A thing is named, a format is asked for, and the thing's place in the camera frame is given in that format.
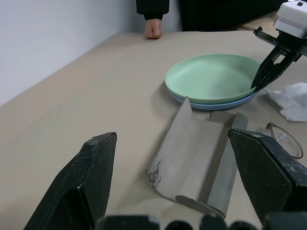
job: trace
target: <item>person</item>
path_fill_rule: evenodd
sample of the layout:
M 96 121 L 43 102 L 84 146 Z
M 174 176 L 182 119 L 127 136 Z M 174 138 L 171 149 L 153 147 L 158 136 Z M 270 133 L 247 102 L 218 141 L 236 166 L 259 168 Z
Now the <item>person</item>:
M 277 11 L 288 0 L 179 0 L 183 31 L 224 31 Z M 146 20 L 147 38 L 162 36 L 161 20 L 169 0 L 136 0 L 137 13 Z

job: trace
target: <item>black clothing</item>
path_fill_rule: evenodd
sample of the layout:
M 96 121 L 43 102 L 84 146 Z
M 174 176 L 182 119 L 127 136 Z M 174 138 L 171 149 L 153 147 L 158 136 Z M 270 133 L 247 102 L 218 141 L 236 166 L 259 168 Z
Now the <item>black clothing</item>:
M 255 18 L 277 11 L 287 0 L 180 0 L 183 31 L 231 29 Z M 169 0 L 136 0 L 137 12 L 148 19 L 162 19 Z

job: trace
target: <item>stacked plates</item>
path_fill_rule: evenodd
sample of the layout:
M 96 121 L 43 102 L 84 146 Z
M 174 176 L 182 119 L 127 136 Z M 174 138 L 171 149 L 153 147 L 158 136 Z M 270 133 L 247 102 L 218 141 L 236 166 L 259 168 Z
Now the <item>stacked plates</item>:
M 239 55 L 203 55 L 176 64 L 165 83 L 172 97 L 179 102 L 189 97 L 193 108 L 228 109 L 256 95 L 250 86 L 259 66 L 255 60 Z

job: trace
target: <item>blue plate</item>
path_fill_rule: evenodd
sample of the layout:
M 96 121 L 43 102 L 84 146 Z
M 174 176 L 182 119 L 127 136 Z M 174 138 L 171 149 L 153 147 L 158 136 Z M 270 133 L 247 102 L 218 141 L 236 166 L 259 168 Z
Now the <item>blue plate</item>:
M 183 103 L 184 100 L 182 100 L 181 98 L 178 98 L 176 97 L 174 94 L 172 94 L 170 91 L 169 93 L 172 95 L 172 97 L 180 102 L 180 103 Z M 201 109 L 201 110 L 223 110 L 223 109 L 230 109 L 230 108 L 233 108 L 233 107 L 236 107 L 238 105 L 241 105 L 241 104 L 244 104 L 248 101 L 250 101 L 257 93 L 252 93 L 251 95 L 245 97 L 245 98 L 242 98 L 240 100 L 237 100 L 237 101 L 234 101 L 234 102 L 228 102 L 228 103 L 223 103 L 223 104 L 198 104 L 198 103 L 193 103 L 193 102 L 190 102 L 190 105 L 192 108 L 195 108 L 195 109 Z

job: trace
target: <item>black sleeve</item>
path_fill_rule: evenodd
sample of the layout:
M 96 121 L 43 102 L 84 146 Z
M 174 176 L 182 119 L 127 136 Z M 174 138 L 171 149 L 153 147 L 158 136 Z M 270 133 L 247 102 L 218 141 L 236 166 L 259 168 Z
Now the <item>black sleeve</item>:
M 162 19 L 169 11 L 169 0 L 136 0 L 136 9 L 146 20 Z

